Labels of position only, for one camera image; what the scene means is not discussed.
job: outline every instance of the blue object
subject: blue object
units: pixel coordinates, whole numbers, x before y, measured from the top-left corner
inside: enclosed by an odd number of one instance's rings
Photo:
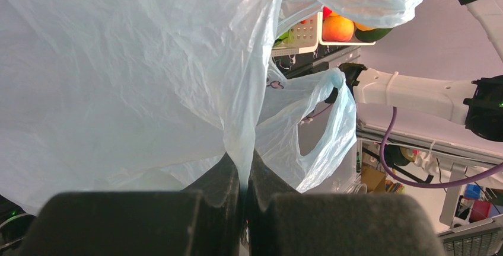
[[[480,187],[477,185],[468,184],[464,191],[464,197],[468,199],[480,199]]]

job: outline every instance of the basket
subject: basket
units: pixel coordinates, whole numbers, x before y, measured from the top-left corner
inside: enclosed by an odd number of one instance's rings
[[[287,43],[272,48],[271,56],[290,56],[314,52],[318,48],[318,36],[321,35],[321,13],[306,19],[304,24],[297,23],[291,29],[292,35]]]
[[[324,41],[321,38],[321,32],[323,31],[323,13],[320,12],[321,15],[318,16],[318,39],[319,43],[324,45],[324,46],[373,46],[375,45],[375,42],[372,43],[364,43],[360,40],[358,40],[355,36],[351,38],[350,41]]]

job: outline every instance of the red object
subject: red object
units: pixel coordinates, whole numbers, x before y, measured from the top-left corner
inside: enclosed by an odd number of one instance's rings
[[[490,202],[476,200],[472,207],[472,213],[470,214],[470,222],[478,222],[479,220],[488,218],[490,211]]]
[[[323,7],[323,19],[324,20],[325,20],[325,18],[330,16],[331,13],[332,13],[332,10],[328,9],[328,7]]]

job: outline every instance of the avocado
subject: avocado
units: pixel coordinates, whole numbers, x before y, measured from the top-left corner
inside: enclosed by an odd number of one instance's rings
[[[387,28],[387,29],[373,29],[370,31],[362,31],[357,29],[355,31],[355,37],[363,41],[364,43],[373,43],[375,41],[379,41],[384,36],[388,35],[389,32],[391,32],[393,28]]]

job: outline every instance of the cardboard box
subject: cardboard box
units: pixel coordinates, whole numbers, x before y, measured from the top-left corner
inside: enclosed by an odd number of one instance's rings
[[[367,185],[367,192],[385,193],[386,192],[386,174],[370,168],[362,167],[361,182]]]

